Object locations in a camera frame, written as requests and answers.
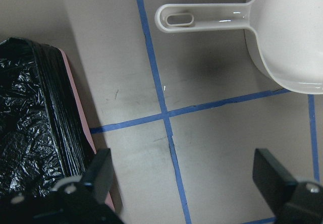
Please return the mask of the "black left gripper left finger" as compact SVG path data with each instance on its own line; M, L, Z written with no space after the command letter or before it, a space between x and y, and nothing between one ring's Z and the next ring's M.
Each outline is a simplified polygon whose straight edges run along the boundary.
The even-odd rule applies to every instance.
M92 194L99 204L105 204L113 183L113 163L109 148L97 151L81 183Z

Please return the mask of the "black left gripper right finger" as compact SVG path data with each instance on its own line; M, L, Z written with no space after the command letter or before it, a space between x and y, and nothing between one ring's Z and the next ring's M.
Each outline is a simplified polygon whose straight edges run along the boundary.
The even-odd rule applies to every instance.
M287 203L297 185L297 180L266 148L254 152L252 179L274 215Z

